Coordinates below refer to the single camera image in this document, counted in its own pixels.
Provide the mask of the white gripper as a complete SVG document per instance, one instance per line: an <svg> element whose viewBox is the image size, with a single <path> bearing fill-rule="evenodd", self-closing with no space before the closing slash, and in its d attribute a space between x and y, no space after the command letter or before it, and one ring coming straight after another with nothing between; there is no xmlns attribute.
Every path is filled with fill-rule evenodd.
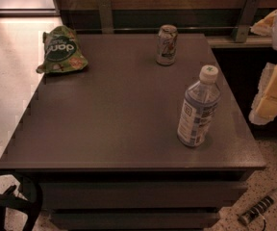
<svg viewBox="0 0 277 231"><path fill-rule="evenodd" d="M272 35L272 47L277 50L277 10L256 22L250 32L259 36ZM267 63L263 69L258 93L251 105L249 120L256 125L266 125L277 116L277 64Z"/></svg>

